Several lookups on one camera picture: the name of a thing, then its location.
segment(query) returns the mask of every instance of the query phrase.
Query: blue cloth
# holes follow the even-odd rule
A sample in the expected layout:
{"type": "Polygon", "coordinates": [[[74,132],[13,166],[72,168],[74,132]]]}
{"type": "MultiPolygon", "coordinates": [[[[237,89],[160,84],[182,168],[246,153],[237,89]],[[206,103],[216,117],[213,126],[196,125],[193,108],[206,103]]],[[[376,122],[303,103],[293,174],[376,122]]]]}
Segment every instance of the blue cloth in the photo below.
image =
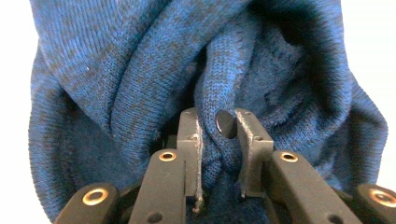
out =
{"type": "Polygon", "coordinates": [[[220,110],[252,111],[276,148],[302,153],[333,187],[377,179],[388,127],[347,65],[340,2],[31,0],[30,160],[53,221],[95,182],[144,175],[165,123],[195,106],[210,203],[192,222],[266,222],[238,200],[241,152],[220,110]]]}

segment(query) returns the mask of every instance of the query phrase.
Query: white surface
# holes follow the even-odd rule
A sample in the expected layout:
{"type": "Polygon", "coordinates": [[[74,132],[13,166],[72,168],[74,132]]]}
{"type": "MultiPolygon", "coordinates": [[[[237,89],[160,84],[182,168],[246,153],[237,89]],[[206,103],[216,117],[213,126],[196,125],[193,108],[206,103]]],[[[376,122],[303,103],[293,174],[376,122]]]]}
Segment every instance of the white surface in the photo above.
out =
{"type": "MultiPolygon", "coordinates": [[[[396,191],[396,4],[343,2],[346,51],[357,80],[389,124],[378,184],[396,191]]],[[[49,223],[35,196],[28,159],[30,74],[37,35],[28,1],[0,2],[0,222],[49,223]]]]}

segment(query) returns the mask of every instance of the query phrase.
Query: ribbed fabric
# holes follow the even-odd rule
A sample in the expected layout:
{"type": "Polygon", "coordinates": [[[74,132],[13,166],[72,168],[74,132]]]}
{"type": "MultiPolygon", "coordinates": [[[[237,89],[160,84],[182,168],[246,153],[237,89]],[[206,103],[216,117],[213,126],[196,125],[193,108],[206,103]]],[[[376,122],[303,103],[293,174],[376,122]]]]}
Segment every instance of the ribbed fabric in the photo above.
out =
{"type": "Polygon", "coordinates": [[[51,221],[88,184],[142,178],[164,125],[191,106],[209,205],[190,222],[267,222],[261,200],[238,198],[240,146],[217,131],[220,110],[252,111],[335,188],[376,181],[388,127],[347,66],[339,1],[31,4],[30,158],[51,221]]]}

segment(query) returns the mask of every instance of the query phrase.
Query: black metal bracket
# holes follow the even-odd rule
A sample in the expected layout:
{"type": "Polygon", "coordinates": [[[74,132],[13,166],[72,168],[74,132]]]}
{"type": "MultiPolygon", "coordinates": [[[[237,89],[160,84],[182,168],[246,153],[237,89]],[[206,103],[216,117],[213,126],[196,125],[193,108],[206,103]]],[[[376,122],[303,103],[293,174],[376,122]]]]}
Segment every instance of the black metal bracket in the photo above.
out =
{"type": "MultiPolygon", "coordinates": [[[[263,198],[272,223],[396,223],[395,192],[377,185],[361,185],[354,195],[332,189],[301,154],[274,150],[254,114],[234,112],[243,156],[241,197],[263,198]]],[[[141,183],[122,192],[110,184],[89,185],[55,223],[185,223],[188,198],[195,200],[193,212],[202,212],[202,129],[194,108],[181,113],[178,134],[169,139],[177,149],[154,153],[141,183]]]]}

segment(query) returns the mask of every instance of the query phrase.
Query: dark round button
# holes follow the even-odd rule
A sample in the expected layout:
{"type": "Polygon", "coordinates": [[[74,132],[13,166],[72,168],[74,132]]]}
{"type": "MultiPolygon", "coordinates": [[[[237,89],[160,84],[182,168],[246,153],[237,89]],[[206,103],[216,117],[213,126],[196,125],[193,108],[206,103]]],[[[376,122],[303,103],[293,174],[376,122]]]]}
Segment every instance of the dark round button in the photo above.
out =
{"type": "Polygon", "coordinates": [[[219,132],[226,138],[233,139],[236,137],[236,120],[225,110],[220,110],[216,115],[216,125],[219,132]]]}

